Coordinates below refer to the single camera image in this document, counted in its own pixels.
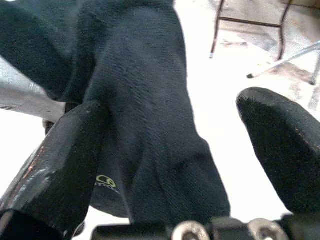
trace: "white floor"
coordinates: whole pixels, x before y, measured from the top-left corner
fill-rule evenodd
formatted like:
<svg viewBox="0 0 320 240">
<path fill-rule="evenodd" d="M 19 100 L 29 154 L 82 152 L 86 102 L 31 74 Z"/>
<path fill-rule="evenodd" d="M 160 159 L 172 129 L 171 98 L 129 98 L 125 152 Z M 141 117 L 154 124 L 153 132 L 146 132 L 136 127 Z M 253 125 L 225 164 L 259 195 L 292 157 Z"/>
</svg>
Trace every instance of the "white floor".
<svg viewBox="0 0 320 240">
<path fill-rule="evenodd" d="M 229 195 L 232 216 L 243 222 L 255 218 L 276 220 L 288 213 L 288 210 L 278 198 L 255 156 L 246 128 L 238 115 L 236 97 L 241 90 L 251 86 L 268 88 L 297 101 L 320 119 L 317 106 L 308 109 L 314 90 L 317 90 L 318 86 L 310 86 L 299 80 L 291 74 L 291 68 L 247 79 L 246 75 L 259 68 L 259 65 L 273 61 L 272 57 L 277 53 L 274 50 L 276 46 L 270 48 L 269 52 L 265 51 L 263 47 L 251 44 L 249 38 L 241 38 L 243 35 L 239 32 L 230 31 L 225 25 L 222 25 L 219 33 L 214 58 L 209 59 L 217 2 L 176 1 L 176 10 L 186 41 L 188 89 L 197 130 L 210 145 Z M 292 36 L 289 37 L 287 55 L 314 42 L 304 37 L 299 30 L 295 30 L 295 34 L 303 40 L 295 44 Z M 306 59 L 297 64 L 305 65 Z M 314 64 L 314 60 L 315 56 L 311 55 L 307 59 L 310 64 L 305 68 Z M 0 111 L 0 123 L 2 194 L 25 159 L 43 140 L 44 130 L 41 119 L 4 110 Z M 92 208 L 89 209 L 85 221 L 85 232 L 75 238 L 76 240 L 88 240 L 96 225 L 128 223 L 127 219 L 114 218 Z"/>
</svg>

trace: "black fabric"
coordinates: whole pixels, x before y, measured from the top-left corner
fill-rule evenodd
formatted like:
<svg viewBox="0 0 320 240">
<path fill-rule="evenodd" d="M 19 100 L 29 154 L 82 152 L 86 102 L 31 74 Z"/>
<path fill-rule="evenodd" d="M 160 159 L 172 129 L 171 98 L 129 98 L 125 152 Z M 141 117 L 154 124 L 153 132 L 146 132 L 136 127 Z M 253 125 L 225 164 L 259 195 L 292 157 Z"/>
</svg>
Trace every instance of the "black fabric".
<svg viewBox="0 0 320 240">
<path fill-rule="evenodd" d="M 252 87 L 237 98 L 255 154 L 288 210 L 320 212 L 320 123 L 299 104 Z"/>
<path fill-rule="evenodd" d="M 0 54 L 52 98 L 107 105 L 93 207 L 132 223 L 230 214 L 196 132 L 172 1 L 0 0 L 0 29 Z"/>
</svg>

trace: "tiled floor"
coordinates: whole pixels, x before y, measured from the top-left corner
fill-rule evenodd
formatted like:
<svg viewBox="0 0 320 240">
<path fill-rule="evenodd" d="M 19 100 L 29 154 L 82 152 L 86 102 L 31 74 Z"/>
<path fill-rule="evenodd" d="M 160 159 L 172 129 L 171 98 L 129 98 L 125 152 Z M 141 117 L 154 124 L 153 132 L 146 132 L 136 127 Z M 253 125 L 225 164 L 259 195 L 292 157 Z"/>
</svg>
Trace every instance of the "tiled floor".
<svg viewBox="0 0 320 240">
<path fill-rule="evenodd" d="M 222 22 L 216 52 L 209 59 L 217 5 L 218 0 L 176 0 L 185 35 L 188 89 L 197 130 L 210 145 L 229 195 L 232 216 L 244 222 L 260 217 L 278 219 L 288 211 L 255 156 L 238 115 L 236 97 L 248 87 L 268 88 L 298 102 L 320 119 L 320 106 L 316 104 L 319 87 L 309 85 L 306 76 L 311 73 L 303 71 L 313 70 L 316 54 L 295 61 L 299 68 L 287 64 L 278 72 L 247 79 L 247 74 L 274 61 L 278 32 Z M 283 9 L 277 0 L 226 0 L 223 15 L 277 23 Z M 285 27 L 285 57 L 320 40 L 319 23 L 319 10 L 292 6 Z M 0 159 L 6 164 L 0 169 L 2 193 L 44 134 L 36 117 L 6 111 L 0 111 L 0 117 Z M 126 220 L 90 209 L 86 222 L 85 233 L 76 239 L 88 240 L 95 225 Z"/>
</svg>

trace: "black pants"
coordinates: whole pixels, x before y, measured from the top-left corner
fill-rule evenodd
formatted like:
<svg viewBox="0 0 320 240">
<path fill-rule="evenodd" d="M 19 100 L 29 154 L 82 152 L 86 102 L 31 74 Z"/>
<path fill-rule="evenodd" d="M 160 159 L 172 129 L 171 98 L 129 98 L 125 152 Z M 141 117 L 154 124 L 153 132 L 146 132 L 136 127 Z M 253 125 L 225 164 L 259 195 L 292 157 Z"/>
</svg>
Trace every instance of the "black pants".
<svg viewBox="0 0 320 240">
<path fill-rule="evenodd" d="M 132 223 L 228 216 L 170 0 L 0 0 L 0 54 L 51 98 L 110 111 L 91 205 Z"/>
</svg>

